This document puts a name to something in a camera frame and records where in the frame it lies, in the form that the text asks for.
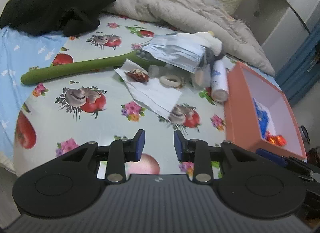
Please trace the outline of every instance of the beige blanket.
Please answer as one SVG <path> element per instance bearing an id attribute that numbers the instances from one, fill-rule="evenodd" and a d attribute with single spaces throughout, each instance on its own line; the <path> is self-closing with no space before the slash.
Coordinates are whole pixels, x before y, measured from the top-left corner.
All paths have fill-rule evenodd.
<path id="1" fill-rule="evenodd" d="M 250 29 L 231 18 L 215 0 L 116 0 L 104 11 L 143 21 L 164 21 L 187 33 L 213 31 L 226 53 L 275 74 Z"/>

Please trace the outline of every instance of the orange box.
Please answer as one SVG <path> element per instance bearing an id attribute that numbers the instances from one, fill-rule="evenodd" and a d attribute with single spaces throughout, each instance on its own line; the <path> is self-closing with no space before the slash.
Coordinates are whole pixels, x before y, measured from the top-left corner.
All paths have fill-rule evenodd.
<path id="1" fill-rule="evenodd" d="M 263 148 L 277 155 L 306 159 L 297 122 L 281 90 L 241 62 L 228 73 L 228 85 L 229 99 L 224 104 L 227 140 L 252 152 Z M 253 98 L 267 111 L 271 134 L 281 134 L 287 141 L 285 146 L 262 138 Z"/>

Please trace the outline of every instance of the white ring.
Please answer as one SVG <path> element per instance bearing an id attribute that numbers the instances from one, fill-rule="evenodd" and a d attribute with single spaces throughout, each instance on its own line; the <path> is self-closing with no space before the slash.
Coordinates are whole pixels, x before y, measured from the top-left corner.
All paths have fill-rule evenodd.
<path id="1" fill-rule="evenodd" d="M 181 85 L 181 78 L 176 75 L 162 76 L 160 78 L 160 82 L 167 86 L 178 87 Z"/>

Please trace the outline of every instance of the black cloth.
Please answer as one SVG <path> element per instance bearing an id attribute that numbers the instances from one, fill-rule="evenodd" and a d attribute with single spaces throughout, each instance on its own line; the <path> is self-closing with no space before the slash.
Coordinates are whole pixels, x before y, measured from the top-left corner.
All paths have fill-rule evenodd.
<path id="1" fill-rule="evenodd" d="M 116 0 L 9 0 L 0 17 L 0 28 L 9 26 L 33 36 L 63 31 L 76 36 L 96 29 L 98 16 Z"/>

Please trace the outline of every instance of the face mask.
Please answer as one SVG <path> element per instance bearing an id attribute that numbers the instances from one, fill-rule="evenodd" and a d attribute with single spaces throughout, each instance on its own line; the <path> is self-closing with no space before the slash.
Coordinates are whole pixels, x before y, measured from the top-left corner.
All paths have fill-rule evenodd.
<path id="1" fill-rule="evenodd" d="M 205 47 L 175 35 L 154 35 L 142 48 L 154 58 L 194 73 L 204 55 Z"/>

